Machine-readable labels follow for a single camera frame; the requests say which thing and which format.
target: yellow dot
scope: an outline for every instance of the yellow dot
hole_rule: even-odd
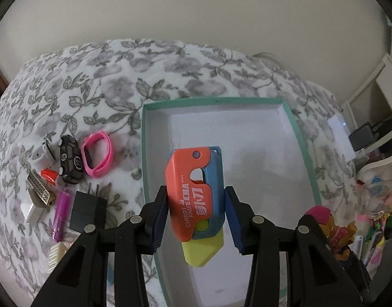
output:
[[[209,221],[207,219],[203,219],[196,223],[195,229],[199,232],[204,232],[209,228]]]

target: lighter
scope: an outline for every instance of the lighter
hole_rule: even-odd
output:
[[[191,179],[201,169],[203,181]],[[225,219],[221,149],[174,150],[165,170],[172,229],[187,263],[204,266],[223,246]]]
[[[54,241],[62,241],[65,219],[70,209],[71,196],[64,190],[58,195],[57,208],[55,209],[54,222],[52,223],[51,237]]]

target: black charger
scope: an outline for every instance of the black charger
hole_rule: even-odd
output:
[[[354,151],[359,151],[370,146],[374,141],[372,126],[369,122],[364,123],[349,135],[349,141]]]
[[[91,183],[88,193],[76,192],[74,207],[72,208],[70,229],[82,233],[88,224],[97,228],[105,228],[107,200],[98,196],[99,185],[96,185],[95,195],[91,195]]]

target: white wall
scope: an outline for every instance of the white wall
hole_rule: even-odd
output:
[[[388,46],[375,0],[17,0],[0,23],[0,68],[12,80],[42,53],[132,37],[272,52],[340,101]]]

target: black power adapter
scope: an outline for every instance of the black power adapter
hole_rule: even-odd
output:
[[[107,200],[98,197],[98,191],[99,185],[96,185],[96,193],[91,195],[91,183],[89,183],[88,194],[76,192],[70,229],[82,233],[88,224],[94,224],[99,229],[105,228]]]

